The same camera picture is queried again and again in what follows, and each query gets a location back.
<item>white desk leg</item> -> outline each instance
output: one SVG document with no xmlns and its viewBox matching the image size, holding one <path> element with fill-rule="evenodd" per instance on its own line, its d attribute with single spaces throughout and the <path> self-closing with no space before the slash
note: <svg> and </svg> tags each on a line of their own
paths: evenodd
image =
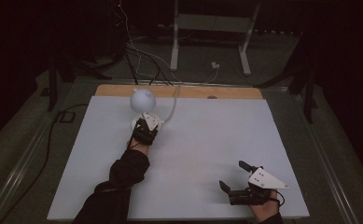
<svg viewBox="0 0 363 224">
<path fill-rule="evenodd" d="M 255 21 L 256 21 L 258 12 L 259 12 L 259 7 L 260 7 L 260 5 L 256 5 L 256 7 L 254 8 L 253 15 L 250 18 L 248 26 L 247 26 L 247 32 L 245 34 L 245 41 L 244 41 L 243 45 L 239 46 L 240 61 L 242 63 L 243 74 L 245 76 L 251 75 L 250 65 L 248 64 L 247 55 L 245 52 L 247 50 L 247 46 L 248 46 L 248 42 L 250 41 L 250 37 L 254 31 L 254 24 L 255 24 Z"/>
<path fill-rule="evenodd" d="M 176 71 L 178 66 L 178 0 L 175 0 L 175 30 L 173 36 L 172 60 L 170 61 L 170 70 Z"/>
</svg>

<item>person's right hand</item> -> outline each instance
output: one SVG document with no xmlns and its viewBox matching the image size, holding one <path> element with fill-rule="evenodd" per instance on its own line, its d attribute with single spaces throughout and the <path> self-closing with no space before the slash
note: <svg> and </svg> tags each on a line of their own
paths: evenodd
<svg viewBox="0 0 363 224">
<path fill-rule="evenodd" d="M 272 190 L 270 197 L 276 200 L 277 192 L 275 190 Z M 276 215 L 279 212 L 279 203 L 277 201 L 269 200 L 262 205 L 249 205 L 249 206 L 253 211 L 257 222 L 262 222 L 267 218 Z"/>
</svg>

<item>dark gray floor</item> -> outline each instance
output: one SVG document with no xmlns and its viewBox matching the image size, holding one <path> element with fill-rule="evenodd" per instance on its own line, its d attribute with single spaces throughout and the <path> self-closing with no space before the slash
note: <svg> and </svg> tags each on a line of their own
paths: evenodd
<svg viewBox="0 0 363 224">
<path fill-rule="evenodd" d="M 162 57 L 170 62 L 171 39 L 158 40 L 139 38 L 134 45 L 143 51 Z M 182 42 L 179 67 L 173 76 L 193 85 L 236 85 L 249 86 L 279 75 L 288 60 L 298 38 L 292 35 L 253 34 L 247 51 L 252 76 L 241 74 L 241 65 L 235 43 L 216 47 L 209 43 L 190 45 Z M 164 63 L 158 62 L 166 76 L 177 83 Z M 219 62 L 218 75 L 211 62 Z M 153 76 L 156 67 L 143 60 L 139 69 L 142 76 Z M 131 83 L 128 65 L 124 62 L 105 72 L 113 77 L 106 83 Z M 44 163 L 49 136 L 49 125 L 53 114 L 46 111 L 49 99 L 39 96 L 48 85 L 48 74 L 38 77 L 39 90 L 30 97 L 20 112 L 0 132 L 0 193 L 8 175 L 27 148 L 36 148 L 26 173 L 9 205 L 26 190 Z M 292 78 L 262 90 L 268 101 L 274 121 L 282 137 L 287 155 L 300 183 L 310 217 L 286 220 L 285 223 L 363 223 L 363 169 L 342 127 L 330 110 L 319 87 L 315 88 L 314 99 L 318 108 L 313 109 L 314 123 L 309 124 L 301 113 L 300 96 L 285 92 Z M 103 81 L 80 76 L 74 84 L 65 84 L 61 90 L 56 109 L 65 109 L 76 104 L 88 104 L 96 88 Z M 57 223 L 47 221 L 51 201 L 56 192 L 64 166 L 77 137 L 86 106 L 72 109 L 77 117 L 73 123 L 56 123 L 53 126 L 48 165 L 36 184 L 9 213 L 4 223 Z M 225 221 L 206 221 L 224 223 Z M 206 223 L 190 221 L 188 223 Z M 246 223 L 227 221 L 226 223 Z"/>
</svg>

